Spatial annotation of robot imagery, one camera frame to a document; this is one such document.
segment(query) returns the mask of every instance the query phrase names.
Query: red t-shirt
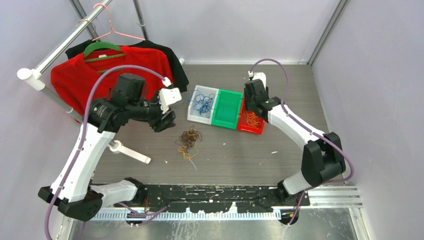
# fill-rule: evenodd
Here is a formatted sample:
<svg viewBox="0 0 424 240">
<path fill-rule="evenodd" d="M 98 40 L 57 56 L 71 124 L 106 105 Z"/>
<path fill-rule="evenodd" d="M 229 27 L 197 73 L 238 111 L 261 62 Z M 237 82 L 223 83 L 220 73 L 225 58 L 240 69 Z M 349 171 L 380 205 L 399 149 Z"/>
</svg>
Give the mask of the red t-shirt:
<svg viewBox="0 0 424 240">
<path fill-rule="evenodd" d="M 84 115 L 90 91 L 97 79 L 102 75 L 98 71 L 108 70 L 119 65 L 145 67 L 164 77 L 168 77 L 174 83 L 167 56 L 162 51 L 129 46 L 121 46 L 120 49 L 125 56 L 85 62 L 87 59 L 95 59 L 100 55 L 122 54 L 122 52 L 107 49 L 92 52 L 85 59 L 83 53 L 81 53 L 55 66 L 51 70 L 50 81 L 60 98 L 73 107 L 77 113 Z M 134 68 L 124 68 L 109 73 L 97 87 L 93 99 L 107 97 L 109 88 L 115 86 L 118 76 L 123 73 L 136 74 L 145 79 L 147 85 L 146 90 L 144 90 L 147 92 L 146 99 L 150 99 L 156 91 L 165 87 L 160 78 L 149 72 Z"/>
</svg>

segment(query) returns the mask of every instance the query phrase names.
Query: black t-shirt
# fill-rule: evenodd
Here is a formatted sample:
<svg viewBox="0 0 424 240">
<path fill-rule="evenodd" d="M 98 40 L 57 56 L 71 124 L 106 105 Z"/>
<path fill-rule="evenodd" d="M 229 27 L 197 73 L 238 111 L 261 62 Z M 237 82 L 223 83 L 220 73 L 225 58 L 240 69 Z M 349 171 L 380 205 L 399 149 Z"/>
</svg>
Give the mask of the black t-shirt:
<svg viewBox="0 0 424 240">
<path fill-rule="evenodd" d="M 87 40 L 83 43 L 80 43 L 76 46 L 69 48 L 68 50 L 65 51 L 67 55 L 67 59 L 71 59 L 75 57 L 76 55 L 83 53 L 86 47 L 88 47 L 88 45 L 92 43 L 93 43 L 92 40 Z M 174 51 L 172 51 L 171 48 L 153 43 L 152 41 L 149 41 L 149 40 L 144 40 L 134 45 L 130 45 L 129 47 L 157 49 L 163 52 L 168 58 L 169 68 L 171 69 L 171 72 L 172 72 L 175 87 L 179 88 L 180 92 L 187 91 L 187 85 L 189 84 L 189 79 L 187 78 L 186 73 L 184 72 L 183 67 L 180 64 L 180 61 L 178 60 L 177 56 L 175 55 Z"/>
</svg>

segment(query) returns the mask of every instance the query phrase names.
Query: metal pole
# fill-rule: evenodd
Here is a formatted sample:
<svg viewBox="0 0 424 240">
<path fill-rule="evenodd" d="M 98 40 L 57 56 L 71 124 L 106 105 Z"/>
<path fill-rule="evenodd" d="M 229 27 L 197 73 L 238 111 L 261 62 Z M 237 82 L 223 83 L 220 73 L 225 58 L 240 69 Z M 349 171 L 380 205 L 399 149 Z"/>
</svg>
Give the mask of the metal pole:
<svg viewBox="0 0 424 240">
<path fill-rule="evenodd" d="M 69 2 L 72 5 L 73 9 L 75 9 L 75 12 L 78 15 L 79 19 L 84 19 L 87 16 L 87 13 L 84 10 L 83 6 L 81 5 L 80 0 L 69 0 Z M 89 24 L 87 26 L 87 31 L 88 31 L 88 34 L 90 34 L 92 39 L 99 37 L 99 35 L 96 32 L 96 29 L 93 27 L 92 24 Z"/>
<path fill-rule="evenodd" d="M 108 5 L 112 0 L 104 0 L 103 4 Z M 100 12 L 103 11 L 103 6 L 97 6 L 90 15 L 88 15 L 85 19 L 92 21 L 96 18 Z M 74 30 L 62 41 L 59 46 L 51 52 L 38 66 L 35 70 L 39 73 L 44 73 L 46 69 L 59 57 L 60 54 L 80 35 L 87 26 L 90 25 L 88 21 L 81 21 L 74 28 Z"/>
<path fill-rule="evenodd" d="M 139 0 L 132 0 L 134 2 L 135 11 L 137 12 L 138 21 L 140 21 L 141 31 L 143 31 L 144 38 L 149 40 L 149 35 L 147 34 L 146 23 L 143 19 L 142 9 L 140 7 Z"/>
<path fill-rule="evenodd" d="M 81 116 L 78 112 L 76 112 L 71 106 L 69 106 L 66 102 L 64 102 L 60 97 L 58 97 L 52 90 L 48 87 L 45 87 L 40 90 L 40 92 L 44 93 L 48 98 L 53 100 L 56 104 L 61 106 L 65 111 L 71 115 L 74 119 L 78 120 L 80 123 L 83 122 L 83 116 Z"/>
<path fill-rule="evenodd" d="M 318 57 L 318 54 L 321 52 L 321 49 L 323 48 L 324 44 L 329 38 L 330 33 L 332 32 L 334 26 L 336 25 L 337 21 L 339 20 L 343 10 L 348 5 L 349 1 L 350 0 L 339 0 L 330 20 L 328 21 L 327 27 L 325 28 L 324 32 L 319 38 L 318 44 L 315 46 L 315 49 L 313 50 L 312 55 L 310 56 L 310 59 L 307 63 L 308 65 L 312 66 L 314 64 L 315 60 Z"/>
</svg>

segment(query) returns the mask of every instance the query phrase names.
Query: white plastic bin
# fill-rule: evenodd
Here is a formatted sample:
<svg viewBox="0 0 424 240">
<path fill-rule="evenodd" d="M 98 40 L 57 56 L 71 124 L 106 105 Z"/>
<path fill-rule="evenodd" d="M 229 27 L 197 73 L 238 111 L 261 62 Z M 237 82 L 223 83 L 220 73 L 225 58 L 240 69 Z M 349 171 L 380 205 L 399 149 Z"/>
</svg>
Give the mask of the white plastic bin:
<svg viewBox="0 0 424 240">
<path fill-rule="evenodd" d="M 212 115 L 214 114 L 215 103 L 216 103 L 219 91 L 220 90 L 217 88 L 196 85 L 193 91 L 193 96 L 191 97 L 191 100 L 190 100 L 190 104 L 188 105 L 187 120 L 211 125 Z M 198 96 L 200 93 L 202 93 L 206 97 L 209 97 L 209 95 L 211 94 L 215 94 L 210 112 L 200 114 L 199 111 L 195 110 L 194 108 L 196 104 L 195 97 Z"/>
</svg>

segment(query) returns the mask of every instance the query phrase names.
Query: pink wire hanger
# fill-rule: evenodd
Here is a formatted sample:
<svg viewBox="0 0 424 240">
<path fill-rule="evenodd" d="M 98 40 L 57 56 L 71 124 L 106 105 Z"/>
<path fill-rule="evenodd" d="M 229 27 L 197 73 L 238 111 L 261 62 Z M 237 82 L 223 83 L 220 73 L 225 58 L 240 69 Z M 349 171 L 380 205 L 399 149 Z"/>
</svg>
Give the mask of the pink wire hanger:
<svg viewBox="0 0 424 240">
<path fill-rule="evenodd" d="M 103 38 L 104 36 L 107 36 L 107 35 L 109 35 L 109 34 L 111 34 L 111 33 L 116 33 L 116 34 L 119 34 L 119 35 L 122 35 L 122 36 L 126 36 L 126 37 L 130 37 L 130 38 L 133 38 L 133 39 L 139 39 L 139 40 L 143 40 L 143 41 L 144 41 L 144 40 L 146 40 L 146 39 L 141 38 L 141 37 L 131 36 L 131 35 L 128 35 L 128 34 L 124 34 L 124 33 L 121 33 L 121 32 L 117 32 L 117 31 L 115 30 L 114 26 L 112 25 L 112 17 L 111 17 L 111 12 L 109 11 L 109 8 L 108 8 L 106 5 L 104 5 L 103 3 L 97 3 L 96 5 L 94 5 L 93 9 L 94 9 L 95 7 L 97 7 L 97 6 L 103 6 L 103 7 L 106 9 L 106 11 L 107 11 L 107 16 L 109 17 L 110 32 L 106 33 L 105 35 L 101 35 L 101 36 L 99 36 L 99 37 L 94 38 L 94 39 L 93 39 L 93 41 L 95 41 L 95 40 L 97 40 L 97 39 L 100 39 L 100 38 Z"/>
</svg>

